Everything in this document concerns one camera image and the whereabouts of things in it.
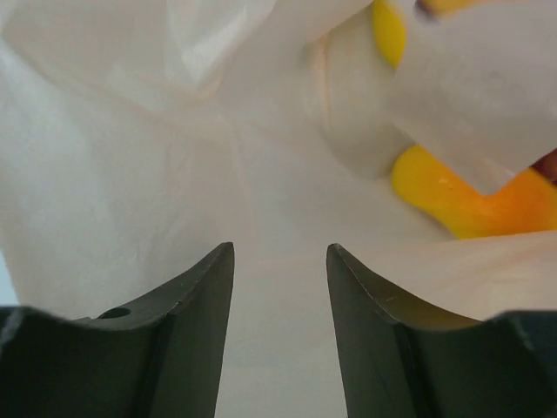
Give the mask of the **yellow fake banana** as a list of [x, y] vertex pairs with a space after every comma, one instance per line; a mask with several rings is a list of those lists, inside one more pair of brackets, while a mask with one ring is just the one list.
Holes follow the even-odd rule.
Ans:
[[375, 0], [371, 4], [372, 35], [382, 58], [397, 69], [406, 43], [406, 27], [393, 3]]

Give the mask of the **yellow orange fake mango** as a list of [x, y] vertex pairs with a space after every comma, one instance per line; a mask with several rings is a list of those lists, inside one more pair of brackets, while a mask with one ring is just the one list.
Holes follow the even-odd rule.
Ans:
[[556, 186], [532, 168], [497, 192], [482, 195], [419, 145], [405, 150], [391, 171], [394, 192], [459, 239], [552, 231]]

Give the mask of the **translucent orange plastic bag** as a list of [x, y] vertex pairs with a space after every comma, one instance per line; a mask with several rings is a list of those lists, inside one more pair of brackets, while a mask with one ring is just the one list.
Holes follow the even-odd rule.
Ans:
[[440, 27], [408, 1], [392, 72], [366, 1], [4, 1], [1, 250], [17, 296], [97, 314], [236, 248], [220, 417], [343, 417], [325, 289], [341, 244], [477, 320], [556, 306], [556, 235], [460, 240], [396, 198], [425, 145], [492, 191], [556, 144], [556, 116], [508, 116], [511, 61], [556, 49], [550, 1]]

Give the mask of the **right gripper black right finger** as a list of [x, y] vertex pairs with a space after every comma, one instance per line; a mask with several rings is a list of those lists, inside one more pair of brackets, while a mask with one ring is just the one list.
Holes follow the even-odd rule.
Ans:
[[337, 244], [326, 271], [349, 416], [555, 416], [555, 312], [473, 320], [398, 287]]

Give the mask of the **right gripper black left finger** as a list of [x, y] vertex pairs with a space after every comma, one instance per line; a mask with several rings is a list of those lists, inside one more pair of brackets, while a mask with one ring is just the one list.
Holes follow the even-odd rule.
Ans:
[[233, 276], [223, 243], [97, 318], [3, 307], [2, 416], [214, 416]]

